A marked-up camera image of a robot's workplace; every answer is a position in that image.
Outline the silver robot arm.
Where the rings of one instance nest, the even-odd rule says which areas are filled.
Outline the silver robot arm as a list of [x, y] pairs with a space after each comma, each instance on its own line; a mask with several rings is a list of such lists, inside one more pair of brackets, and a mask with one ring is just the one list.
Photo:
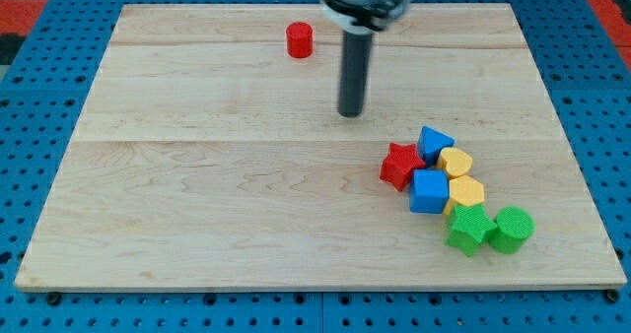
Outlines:
[[324, 15], [342, 30], [337, 112], [363, 113], [373, 37], [399, 20], [413, 0], [319, 0]]

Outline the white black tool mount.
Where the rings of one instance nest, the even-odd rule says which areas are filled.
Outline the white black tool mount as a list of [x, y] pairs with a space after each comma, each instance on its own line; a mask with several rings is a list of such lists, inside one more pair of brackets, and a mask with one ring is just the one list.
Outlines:
[[387, 29], [413, 0], [319, 0], [324, 15], [347, 33], [370, 34]]

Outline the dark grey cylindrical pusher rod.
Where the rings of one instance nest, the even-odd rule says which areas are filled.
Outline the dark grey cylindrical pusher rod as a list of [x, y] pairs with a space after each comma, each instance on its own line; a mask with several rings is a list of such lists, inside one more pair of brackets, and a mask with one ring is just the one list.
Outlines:
[[337, 103], [341, 116], [358, 117], [363, 112], [372, 45], [372, 34], [343, 34]]

